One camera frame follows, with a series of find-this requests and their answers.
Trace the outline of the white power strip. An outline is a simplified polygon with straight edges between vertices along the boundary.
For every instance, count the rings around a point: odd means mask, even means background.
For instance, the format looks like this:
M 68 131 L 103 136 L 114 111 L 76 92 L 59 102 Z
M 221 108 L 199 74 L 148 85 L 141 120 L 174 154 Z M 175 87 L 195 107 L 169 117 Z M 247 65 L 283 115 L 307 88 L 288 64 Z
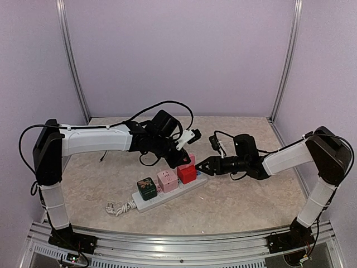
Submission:
M 208 182 L 208 177 L 201 172 L 197 172 L 196 180 L 183 184 L 183 182 L 178 179 L 178 187 L 168 193 L 164 193 L 160 186 L 157 184 L 157 195 L 149 200 L 143 200 L 142 196 L 139 192 L 135 192 L 132 194 L 132 200 L 136 205 L 137 210 L 142 213 L 158 207 L 168 201 L 171 201 L 181 195 L 184 195 L 198 187 L 205 185 Z

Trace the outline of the pink folding extension socket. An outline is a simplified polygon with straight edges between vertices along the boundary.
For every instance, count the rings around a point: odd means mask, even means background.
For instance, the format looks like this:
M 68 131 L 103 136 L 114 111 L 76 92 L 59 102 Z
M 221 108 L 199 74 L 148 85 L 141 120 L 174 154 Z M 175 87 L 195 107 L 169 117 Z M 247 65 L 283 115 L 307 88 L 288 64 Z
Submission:
M 195 165 L 195 155 L 194 154 L 189 154 L 190 162 L 187 164 L 187 167 L 194 166 Z

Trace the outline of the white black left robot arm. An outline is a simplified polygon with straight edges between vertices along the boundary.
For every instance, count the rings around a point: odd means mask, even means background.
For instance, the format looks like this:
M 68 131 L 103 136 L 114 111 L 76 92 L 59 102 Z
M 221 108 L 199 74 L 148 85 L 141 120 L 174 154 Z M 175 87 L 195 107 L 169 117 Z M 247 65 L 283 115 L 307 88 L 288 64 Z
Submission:
M 142 111 L 128 120 L 112 125 L 71 126 L 49 119 L 39 128 L 40 135 L 33 147 L 33 165 L 29 167 L 36 178 L 41 204 L 46 211 L 52 236 L 66 248 L 78 243 L 69 221 L 61 188 L 62 158 L 87 152 L 124 151 L 152 153 L 165 159 L 170 168 L 191 162 L 184 146 L 200 139 L 199 130 L 183 128 L 181 122 L 163 109 L 151 119 L 136 122 Z

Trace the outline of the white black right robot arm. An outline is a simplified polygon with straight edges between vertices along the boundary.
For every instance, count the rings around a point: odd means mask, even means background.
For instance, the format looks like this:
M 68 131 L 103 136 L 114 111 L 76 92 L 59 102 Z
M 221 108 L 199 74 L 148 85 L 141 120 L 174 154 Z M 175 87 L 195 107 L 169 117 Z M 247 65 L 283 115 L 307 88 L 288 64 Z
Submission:
M 308 230 L 329 207 L 355 159 L 351 144 L 324 126 L 273 152 L 258 150 L 254 137 L 248 134 L 233 137 L 233 143 L 235 156 L 210 156 L 196 164 L 196 170 L 209 176 L 243 173 L 264 180 L 302 164 L 315 164 L 319 179 L 285 236 L 286 244 L 292 248 L 306 240 Z

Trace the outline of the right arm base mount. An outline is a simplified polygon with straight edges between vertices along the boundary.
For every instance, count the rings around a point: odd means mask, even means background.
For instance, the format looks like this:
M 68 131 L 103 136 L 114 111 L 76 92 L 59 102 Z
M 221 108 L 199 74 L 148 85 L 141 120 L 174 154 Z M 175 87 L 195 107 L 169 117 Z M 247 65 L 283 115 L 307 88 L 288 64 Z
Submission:
M 307 244 L 312 246 L 315 238 L 308 234 L 305 238 L 293 238 L 290 232 L 274 233 L 266 237 L 269 253 L 279 253 L 296 248 L 305 247 Z

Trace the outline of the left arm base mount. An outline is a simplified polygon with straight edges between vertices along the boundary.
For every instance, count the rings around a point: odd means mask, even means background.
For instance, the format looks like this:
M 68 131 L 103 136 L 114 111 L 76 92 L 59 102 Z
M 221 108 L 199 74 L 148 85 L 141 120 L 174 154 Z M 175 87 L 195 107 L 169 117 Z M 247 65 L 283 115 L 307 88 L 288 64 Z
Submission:
M 93 255 L 97 245 L 97 240 L 98 239 L 95 236 L 87 234 L 73 233 L 69 238 L 65 238 L 64 236 L 58 236 L 57 234 L 52 233 L 50 234 L 49 244 Z

